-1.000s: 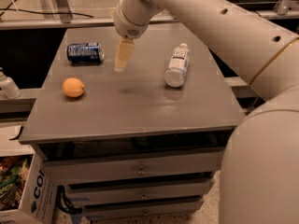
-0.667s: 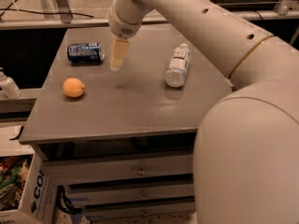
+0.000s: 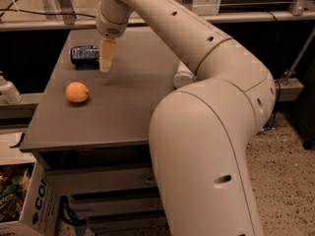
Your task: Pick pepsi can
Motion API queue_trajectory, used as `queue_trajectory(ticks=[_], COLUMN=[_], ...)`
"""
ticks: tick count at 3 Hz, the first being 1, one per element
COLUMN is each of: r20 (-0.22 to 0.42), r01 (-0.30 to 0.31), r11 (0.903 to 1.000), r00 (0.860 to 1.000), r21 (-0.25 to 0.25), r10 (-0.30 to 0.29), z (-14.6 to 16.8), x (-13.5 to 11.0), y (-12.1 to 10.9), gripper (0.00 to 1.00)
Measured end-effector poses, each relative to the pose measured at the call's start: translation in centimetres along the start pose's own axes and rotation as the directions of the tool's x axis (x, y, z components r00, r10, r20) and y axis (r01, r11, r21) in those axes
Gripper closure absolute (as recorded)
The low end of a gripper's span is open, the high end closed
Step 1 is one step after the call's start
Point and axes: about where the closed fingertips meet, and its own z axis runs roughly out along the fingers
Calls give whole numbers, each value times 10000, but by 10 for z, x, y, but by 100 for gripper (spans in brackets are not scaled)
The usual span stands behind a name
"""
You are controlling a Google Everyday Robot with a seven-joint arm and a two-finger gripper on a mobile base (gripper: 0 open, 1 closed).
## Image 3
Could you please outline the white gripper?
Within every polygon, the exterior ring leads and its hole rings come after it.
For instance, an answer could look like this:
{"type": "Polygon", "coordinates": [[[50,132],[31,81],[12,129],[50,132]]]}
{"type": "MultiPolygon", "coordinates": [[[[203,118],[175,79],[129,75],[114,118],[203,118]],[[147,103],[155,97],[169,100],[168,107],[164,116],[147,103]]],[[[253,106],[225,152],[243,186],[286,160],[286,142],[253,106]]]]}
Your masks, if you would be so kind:
{"type": "Polygon", "coordinates": [[[105,37],[99,46],[99,69],[110,70],[117,50],[117,42],[112,38],[121,37],[127,29],[133,9],[120,0],[100,0],[96,11],[95,25],[105,37]]]}

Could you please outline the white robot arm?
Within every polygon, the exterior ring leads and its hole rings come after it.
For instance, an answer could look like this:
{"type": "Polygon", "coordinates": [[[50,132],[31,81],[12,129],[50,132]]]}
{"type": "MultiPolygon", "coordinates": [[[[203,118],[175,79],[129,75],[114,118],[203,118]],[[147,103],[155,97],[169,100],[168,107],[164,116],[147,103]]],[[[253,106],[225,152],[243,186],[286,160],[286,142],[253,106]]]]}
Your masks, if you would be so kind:
{"type": "Polygon", "coordinates": [[[264,236],[246,147],[270,118],[270,71],[231,36],[174,0],[101,0],[96,27],[121,36],[137,13],[196,76],[166,96],[149,130],[172,236],[264,236]]]}

